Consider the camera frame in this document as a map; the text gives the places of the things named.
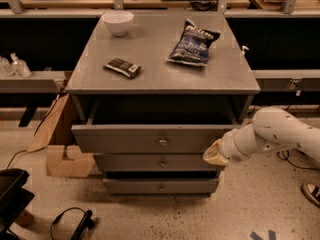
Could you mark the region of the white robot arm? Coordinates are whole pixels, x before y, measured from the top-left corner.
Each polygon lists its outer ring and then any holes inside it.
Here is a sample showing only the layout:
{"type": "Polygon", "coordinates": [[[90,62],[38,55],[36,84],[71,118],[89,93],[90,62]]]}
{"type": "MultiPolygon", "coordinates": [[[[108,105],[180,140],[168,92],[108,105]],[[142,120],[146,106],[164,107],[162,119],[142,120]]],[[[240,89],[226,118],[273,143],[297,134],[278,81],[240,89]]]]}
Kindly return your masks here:
{"type": "Polygon", "coordinates": [[[254,154],[297,149],[320,161],[320,129],[307,125],[277,107],[264,107],[252,122],[216,140],[203,154],[213,165],[242,162],[254,154]]]}

